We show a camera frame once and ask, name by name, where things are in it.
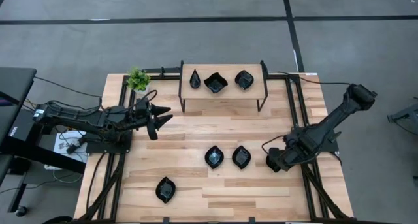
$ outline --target gray floor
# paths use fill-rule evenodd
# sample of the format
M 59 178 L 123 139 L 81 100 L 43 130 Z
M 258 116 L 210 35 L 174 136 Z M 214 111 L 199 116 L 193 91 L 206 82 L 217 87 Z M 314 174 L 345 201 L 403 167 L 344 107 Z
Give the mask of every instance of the gray floor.
M 418 14 L 418 0 L 291 0 L 294 16 Z M 0 20 L 147 18 L 184 16 L 284 16 L 282 0 L 5 0 Z M 322 81 L 362 83 L 376 104 L 339 129 L 343 170 L 354 213 L 370 221 L 416 223 L 417 137 L 387 123 L 386 115 L 416 103 L 418 20 L 296 22 L 306 72 Z M 0 66 L 34 67 L 38 75 L 100 94 L 108 73 L 131 66 L 157 68 L 186 63 L 256 63 L 295 72 L 287 22 L 193 24 L 0 25 Z M 343 87 L 324 86 L 329 110 Z M 29 98 L 93 106 L 83 97 L 36 81 Z M 9 176 L 1 190 L 14 187 Z M 39 223 L 71 216 L 78 190 L 48 186 L 28 190 L 32 208 L 16 219 L 6 213 L 12 193 L 1 195 L 0 223 Z

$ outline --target wire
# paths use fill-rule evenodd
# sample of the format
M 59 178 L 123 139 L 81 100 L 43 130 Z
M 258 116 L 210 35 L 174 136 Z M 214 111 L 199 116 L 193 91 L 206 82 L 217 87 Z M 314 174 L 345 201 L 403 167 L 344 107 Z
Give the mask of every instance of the wire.
M 89 94 L 89 93 L 83 93 L 81 91 L 77 91 L 77 90 L 74 90 L 74 89 L 71 89 L 71 88 L 62 86 L 61 84 L 57 84 L 57 83 L 55 83 L 55 82 L 53 82 L 51 80 L 46 80 L 46 79 L 41 78 L 41 77 L 38 77 L 38 76 L 35 76 L 35 78 L 37 78 L 38 80 L 43 80 L 43 81 L 48 82 L 48 83 L 51 83 L 51 84 L 55 84 L 56 86 L 59 86 L 61 88 L 65 88 L 65 89 L 70 90 L 70 91 L 73 91 L 75 93 L 79 93 L 79 94 L 86 95 L 86 96 L 90 96 L 90 97 L 99 97 L 99 98 L 101 97 L 101 96 L 98 96 L 98 95 L 92 95 L 92 94 Z
M 274 71 L 274 73 L 282 73 L 282 74 L 287 74 L 289 76 L 293 76 L 293 74 L 290 74 L 288 72 L 283 72 L 283 71 Z M 302 78 L 299 76 L 300 79 L 305 80 L 306 82 L 311 82 L 314 84 L 341 84 L 341 85 L 350 85 L 350 83 L 346 83 L 346 82 L 316 82 L 316 81 L 312 81 L 312 80 L 307 80 L 305 78 Z
M 76 138 L 76 137 L 74 137 L 74 138 L 65 138 L 65 137 L 63 136 L 63 133 L 64 133 L 65 131 L 61 132 L 60 130 L 58 130 L 57 126 L 54 126 L 54 128 L 55 128 L 55 130 L 56 130 L 57 132 L 59 132 L 59 136 L 58 136 L 58 138 L 59 138 L 59 139 L 61 139 L 61 140 L 64 140 L 64 141 L 65 141 L 68 145 L 70 145 L 70 144 L 68 143 L 67 139 L 75 139 L 75 138 Z
M 81 106 L 75 106 L 75 105 L 71 105 L 71 104 L 66 104 L 66 103 L 62 103 L 62 102 L 57 101 L 57 100 L 51 100 L 51 101 L 48 101 L 46 103 L 53 111 L 62 113 L 61 112 L 61 109 L 60 108 L 56 108 L 56 106 L 54 106 L 52 103 L 54 103 L 58 107 L 60 107 L 60 106 L 57 103 L 62 104 L 64 106 L 69 106 L 69 107 L 73 107 L 73 108 L 79 108 L 79 109 L 82 109 L 82 110 L 85 111 L 83 113 L 78 113 L 77 116 L 90 116 L 90 115 L 98 112 L 100 108 L 103 109 L 102 99 L 101 98 L 99 98 L 99 105 L 98 106 L 94 106 L 94 107 L 90 107 L 90 108 L 82 108 Z
M 36 103 L 32 103 L 29 99 L 25 99 L 25 102 L 29 103 L 34 109 L 36 109 L 37 107 Z
M 264 152 L 266 152 L 266 154 L 268 155 L 268 152 L 267 152 L 267 151 L 266 151 L 266 149 L 264 148 L 264 145 L 265 145 L 265 144 L 269 144 L 270 142 L 272 142 L 272 141 L 276 140 L 277 138 L 281 138 L 281 137 L 284 137 L 284 136 L 285 136 L 285 135 L 280 135 L 280 136 L 277 136 L 277 137 L 275 137 L 275 138 L 273 138 L 273 139 L 269 140 L 268 142 L 263 143 L 263 145 L 261 145 L 261 149 L 263 149 L 263 151 L 264 151 Z
M 407 132 L 409 132 L 409 133 L 411 133 L 411 134 L 413 134 L 415 136 L 418 136 L 417 133 L 414 133 L 413 131 L 410 131 L 409 129 L 407 129 L 404 126 L 400 125 L 397 121 L 394 121 L 393 123 L 395 123 L 397 126 L 399 126 L 399 128 L 401 128 L 401 129 L 403 129 L 403 130 L 405 130 L 405 131 L 407 131 Z
M 60 177 L 59 179 L 67 178 L 67 177 L 69 177 L 69 176 L 72 176 L 73 174 L 74 174 L 74 173 L 69 174 L 69 175 L 66 175 L 66 176 L 62 176 L 62 177 Z M 39 184 L 39 185 L 36 185 L 36 186 L 34 186 L 34 187 L 26 187 L 26 189 L 36 189 L 36 188 L 38 188 L 38 187 L 40 187 L 40 186 L 42 186 L 42 185 L 44 185 L 44 184 L 53 183 L 53 182 L 56 182 L 56 181 L 57 181 L 57 179 L 55 179 L 55 180 L 53 180 L 53 181 L 43 182 L 43 183 L 41 183 L 41 184 Z M 12 191 L 12 190 L 15 190 L 15 189 L 20 189 L 20 187 L 15 187 L 15 188 L 10 188 L 10 189 L 4 190 L 4 191 L 0 192 L 0 195 L 1 195 L 1 194 L 3 194 L 3 193 L 5 193 L 5 192 L 7 192 L 7 191 Z
M 81 153 L 81 152 L 75 152 L 75 153 L 79 156 L 79 158 L 83 162 L 83 158 L 78 154 L 78 153 Z M 72 183 L 78 182 L 83 177 L 83 174 L 80 174 L 80 176 L 74 181 L 63 181 L 63 180 L 61 180 L 61 178 L 57 178 L 55 176 L 55 170 L 52 171 L 52 176 L 59 182 L 66 183 L 66 184 L 72 184 Z
M 30 110 L 32 113 L 35 113 L 35 110 L 33 110 L 32 108 L 30 108 L 30 107 L 28 107 L 24 104 L 22 105 L 22 107 L 25 107 L 26 109 Z
M 96 176 L 97 168 L 99 168 L 99 164 L 102 161 L 102 159 L 103 159 L 104 156 L 105 156 L 105 153 L 103 153 L 100 156 L 100 158 L 99 158 L 99 160 L 98 160 L 98 162 L 96 164 L 96 167 L 94 168 L 93 176 L 91 176 L 90 187 L 89 187 L 89 191 L 87 192 L 86 212 L 88 212 L 88 210 L 89 210 L 90 193 L 91 193 L 91 188 L 93 187 L 94 177 Z
M 154 96 L 152 96 L 152 98 L 151 99 L 149 99 L 149 101 L 152 101 L 156 96 L 157 96 L 157 94 L 158 94 L 158 91 L 157 90 L 152 90 L 152 91 L 150 91 L 149 93 L 147 93 L 147 94 L 145 94 L 143 97 L 141 97 L 141 99 L 139 99 L 139 101 L 137 101 L 137 103 L 136 104 L 134 104 L 134 105 L 132 105 L 132 106 L 130 106 L 130 107 L 128 107 L 128 108 L 125 108 L 125 109 L 123 109 L 123 110 L 120 110 L 120 111 L 117 111 L 117 112 L 109 112 L 109 114 L 119 114 L 119 113 L 122 113 L 122 112 L 125 112 L 125 111 L 128 111 L 128 110 L 130 110 L 130 109 L 132 109 L 132 108 L 134 108 L 134 107 L 136 107 L 142 100 L 144 100 L 149 94 L 151 94 L 151 93 L 155 93 L 154 94 Z

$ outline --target small black bowl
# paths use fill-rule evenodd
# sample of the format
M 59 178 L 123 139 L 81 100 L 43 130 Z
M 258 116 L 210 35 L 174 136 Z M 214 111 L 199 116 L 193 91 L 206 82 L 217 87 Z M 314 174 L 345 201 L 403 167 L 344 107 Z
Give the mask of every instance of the small black bowl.
M 243 169 L 251 161 L 251 154 L 243 146 L 239 146 L 233 153 L 233 162 L 236 166 Z
M 176 192 L 176 185 L 169 178 L 164 177 L 157 185 L 155 194 L 165 204 L 168 203 Z
M 228 86 L 228 81 L 224 79 L 218 72 L 205 79 L 204 84 L 212 91 L 212 93 L 219 93 L 225 86 Z
M 201 85 L 201 78 L 197 74 L 196 69 L 193 71 L 193 74 L 191 74 L 189 82 L 192 88 L 198 88 Z
M 246 70 L 243 70 L 235 76 L 235 83 L 243 90 L 246 90 L 254 83 L 254 77 Z
M 223 161 L 223 152 L 217 146 L 212 146 L 204 155 L 204 160 L 212 169 L 215 169 Z

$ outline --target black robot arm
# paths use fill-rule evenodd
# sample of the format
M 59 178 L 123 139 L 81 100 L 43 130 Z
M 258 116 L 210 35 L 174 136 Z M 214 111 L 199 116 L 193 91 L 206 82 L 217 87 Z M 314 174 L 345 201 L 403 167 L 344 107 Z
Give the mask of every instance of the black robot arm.
M 55 101 L 37 106 L 33 120 L 48 126 L 63 125 L 87 134 L 95 135 L 95 140 L 117 142 L 124 133 L 132 129 L 147 127 L 151 140 L 157 140 L 156 130 L 161 128 L 172 115 L 159 116 L 170 111 L 169 107 L 155 106 L 147 98 L 137 99 L 134 107 L 112 106 L 103 111 L 79 110 L 62 107 Z
M 288 171 L 293 165 L 314 159 L 324 144 L 333 143 L 340 133 L 333 129 L 349 115 L 359 110 L 368 110 L 377 94 L 362 85 L 351 84 L 344 93 L 342 104 L 318 124 L 296 128 L 283 136 L 284 150 L 270 148 L 267 163 L 275 172 Z

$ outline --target plant pot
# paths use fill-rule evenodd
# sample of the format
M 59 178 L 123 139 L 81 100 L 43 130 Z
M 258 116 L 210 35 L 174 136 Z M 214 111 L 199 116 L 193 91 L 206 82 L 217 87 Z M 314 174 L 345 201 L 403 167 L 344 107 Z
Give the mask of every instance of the plant pot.
M 147 93 L 150 91 L 150 84 L 148 84 L 148 85 L 146 86 L 146 88 L 145 88 L 145 90 L 144 90 L 144 91 L 142 91 L 142 90 L 137 90 L 137 89 L 134 89 L 134 91 L 135 91 L 135 93 L 137 93 L 137 94 L 145 95 L 145 94 L 147 94 Z

